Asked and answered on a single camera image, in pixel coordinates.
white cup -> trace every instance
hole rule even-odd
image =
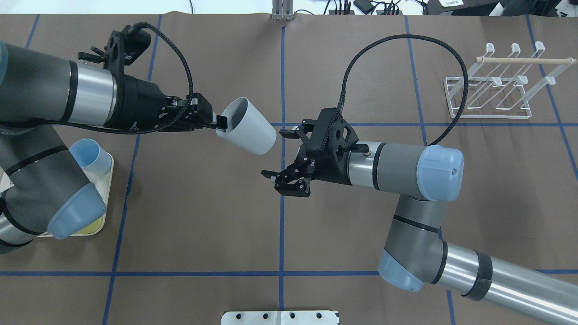
[[[76,141],[69,149],[72,157],[76,160],[82,170],[104,174],[110,170],[112,159],[108,153],[92,139],[82,139]]]
[[[247,98],[230,103],[223,116],[227,117],[227,130],[217,130],[221,138],[258,156],[273,148],[277,132]]]

